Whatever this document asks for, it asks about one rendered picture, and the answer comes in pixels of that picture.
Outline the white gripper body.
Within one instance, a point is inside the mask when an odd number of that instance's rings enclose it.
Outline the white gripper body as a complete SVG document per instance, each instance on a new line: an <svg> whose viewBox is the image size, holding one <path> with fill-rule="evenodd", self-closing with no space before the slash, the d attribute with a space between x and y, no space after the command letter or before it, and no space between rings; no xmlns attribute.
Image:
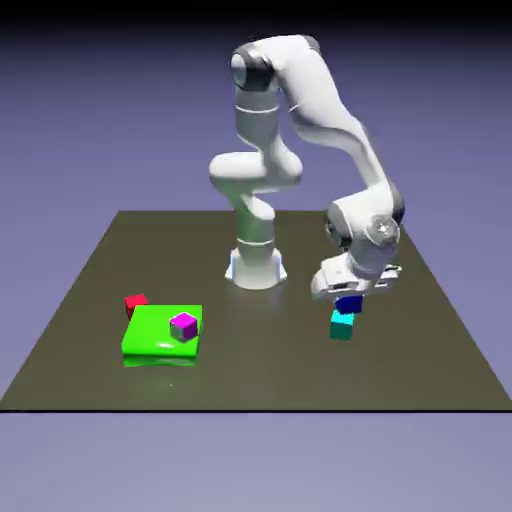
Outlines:
<svg viewBox="0 0 512 512"><path fill-rule="evenodd" d="M350 255L339 255L324 260L312 278L310 290L314 300L366 296L391 289L402 272L402 267L387 264L381 269L358 266Z"/></svg>

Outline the small blue cube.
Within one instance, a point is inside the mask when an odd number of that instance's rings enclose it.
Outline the small blue cube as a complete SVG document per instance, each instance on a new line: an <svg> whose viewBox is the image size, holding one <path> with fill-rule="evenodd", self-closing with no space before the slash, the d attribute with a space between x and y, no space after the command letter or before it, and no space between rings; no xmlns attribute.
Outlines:
<svg viewBox="0 0 512 512"><path fill-rule="evenodd" d="M362 311L363 296L341 296L335 301L336 310L342 315L359 314Z"/></svg>

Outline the small cyan cube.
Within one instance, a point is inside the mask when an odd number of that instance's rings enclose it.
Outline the small cyan cube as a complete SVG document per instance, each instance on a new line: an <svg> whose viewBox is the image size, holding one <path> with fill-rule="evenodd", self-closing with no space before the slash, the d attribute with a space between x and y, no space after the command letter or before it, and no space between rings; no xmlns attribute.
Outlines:
<svg viewBox="0 0 512 512"><path fill-rule="evenodd" d="M354 321L354 313L342 314L338 310L334 310L330 319L330 337L336 340L350 341Z"/></svg>

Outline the small magenta cube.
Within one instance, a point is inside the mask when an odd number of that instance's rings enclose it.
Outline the small magenta cube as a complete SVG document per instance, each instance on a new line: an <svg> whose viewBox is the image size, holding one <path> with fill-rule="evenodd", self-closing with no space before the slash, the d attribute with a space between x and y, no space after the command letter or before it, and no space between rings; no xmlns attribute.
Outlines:
<svg viewBox="0 0 512 512"><path fill-rule="evenodd" d="M180 342L188 342L199 333L198 319L187 312L172 317L169 326L171 337Z"/></svg>

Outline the small red cube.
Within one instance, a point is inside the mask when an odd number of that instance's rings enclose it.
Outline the small red cube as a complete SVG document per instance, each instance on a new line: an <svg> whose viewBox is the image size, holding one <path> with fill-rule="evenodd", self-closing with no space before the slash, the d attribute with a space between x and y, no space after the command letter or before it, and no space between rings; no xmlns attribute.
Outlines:
<svg viewBox="0 0 512 512"><path fill-rule="evenodd" d="M149 301L144 294L131 295L124 298L125 311L128 319L132 318L132 315L137 306L148 305Z"/></svg>

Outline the large green box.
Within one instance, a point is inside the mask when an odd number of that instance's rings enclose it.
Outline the large green box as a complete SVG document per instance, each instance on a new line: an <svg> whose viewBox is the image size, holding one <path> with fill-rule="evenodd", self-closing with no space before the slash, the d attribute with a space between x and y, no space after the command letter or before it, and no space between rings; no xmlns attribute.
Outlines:
<svg viewBox="0 0 512 512"><path fill-rule="evenodd" d="M199 333L188 342L180 342L170 335L169 320L181 312L187 312L198 319ZM125 356L195 359L203 326L202 315L201 304L137 306L122 339L122 353Z"/></svg>

